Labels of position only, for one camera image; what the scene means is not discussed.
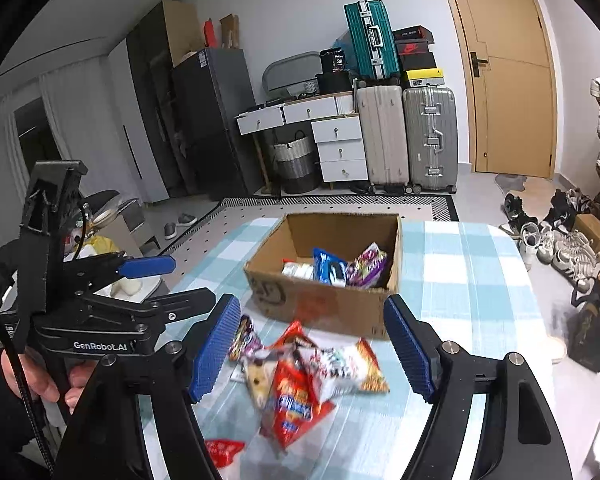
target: light blue and white tablecloth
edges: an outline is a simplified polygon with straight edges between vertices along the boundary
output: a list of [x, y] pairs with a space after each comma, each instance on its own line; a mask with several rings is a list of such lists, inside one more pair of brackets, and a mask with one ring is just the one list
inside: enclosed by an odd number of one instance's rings
[[[173, 292], [206, 286], [217, 296], [240, 298], [252, 315], [264, 344], [273, 343], [286, 324], [266, 319], [249, 302], [251, 291], [242, 270], [260, 242], [279, 221], [259, 218], [229, 233]], [[476, 355], [501, 359], [520, 352], [529, 362], [550, 406], [554, 405], [551, 360], [542, 350], [544, 323], [528, 273], [513, 241], [498, 228], [457, 222], [403, 222], [400, 294], [418, 319], [431, 323], [442, 340], [451, 339]], [[168, 325], [158, 345], [184, 336], [195, 320]], [[320, 346], [356, 338], [310, 330]], [[430, 411], [411, 391], [390, 342], [373, 340], [391, 392], [335, 399], [337, 409], [277, 456], [258, 434], [260, 413], [244, 384], [230, 380], [226, 362], [213, 391], [194, 412], [207, 439], [244, 441], [242, 480], [399, 479], [418, 443]], [[474, 396], [455, 479], [469, 478], [482, 427], [484, 397]], [[155, 425], [142, 400], [146, 446], [156, 480], [168, 478]]]

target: patterned rug border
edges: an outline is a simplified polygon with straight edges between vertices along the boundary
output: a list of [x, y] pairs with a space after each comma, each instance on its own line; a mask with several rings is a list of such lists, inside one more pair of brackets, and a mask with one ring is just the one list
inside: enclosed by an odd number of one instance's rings
[[458, 212], [451, 195], [420, 194], [420, 195], [302, 195], [283, 196], [280, 199], [267, 196], [250, 196], [246, 198], [223, 198], [218, 204], [193, 224], [189, 229], [176, 238], [160, 254], [171, 254], [179, 248], [191, 234], [200, 229], [209, 220], [219, 215], [227, 207], [248, 207], [257, 205], [300, 205], [300, 204], [414, 204], [430, 205], [433, 219], [438, 222], [458, 222]]

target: gray refrigerator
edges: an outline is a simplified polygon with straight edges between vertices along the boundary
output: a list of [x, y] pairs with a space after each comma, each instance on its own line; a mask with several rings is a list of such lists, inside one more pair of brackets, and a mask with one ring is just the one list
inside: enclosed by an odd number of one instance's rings
[[235, 117], [255, 99], [244, 52], [205, 48], [173, 69], [180, 124], [201, 191], [213, 200], [251, 196], [263, 185], [253, 137]]

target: desk leg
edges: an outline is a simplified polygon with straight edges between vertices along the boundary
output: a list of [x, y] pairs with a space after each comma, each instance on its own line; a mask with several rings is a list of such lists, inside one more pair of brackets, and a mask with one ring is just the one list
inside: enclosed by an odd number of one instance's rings
[[262, 171], [262, 176], [264, 177], [265, 192], [271, 193], [271, 181], [269, 179], [269, 175], [267, 174], [267, 167], [264, 165], [264, 158], [262, 156], [262, 150], [260, 149], [260, 143], [258, 142], [257, 133], [253, 134], [253, 143], [256, 146], [256, 152], [258, 153], [258, 161], [260, 162], [260, 170]]

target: screw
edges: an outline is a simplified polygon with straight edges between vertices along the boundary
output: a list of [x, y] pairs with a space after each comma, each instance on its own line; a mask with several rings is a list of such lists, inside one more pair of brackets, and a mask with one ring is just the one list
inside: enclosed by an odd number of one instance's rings
[[525, 358], [523, 358], [518, 352], [511, 352], [509, 354], [509, 361], [516, 366], [520, 366], [523, 362], [525, 362]]
[[106, 354], [105, 356], [102, 357], [102, 359], [100, 359], [100, 362], [104, 366], [111, 366], [113, 363], [116, 362], [116, 355], [115, 354]]
[[445, 341], [442, 343], [442, 349], [448, 354], [457, 354], [460, 351], [460, 345], [454, 341]]
[[169, 341], [164, 346], [164, 351], [167, 354], [177, 354], [180, 350], [182, 350], [182, 343], [180, 341]]

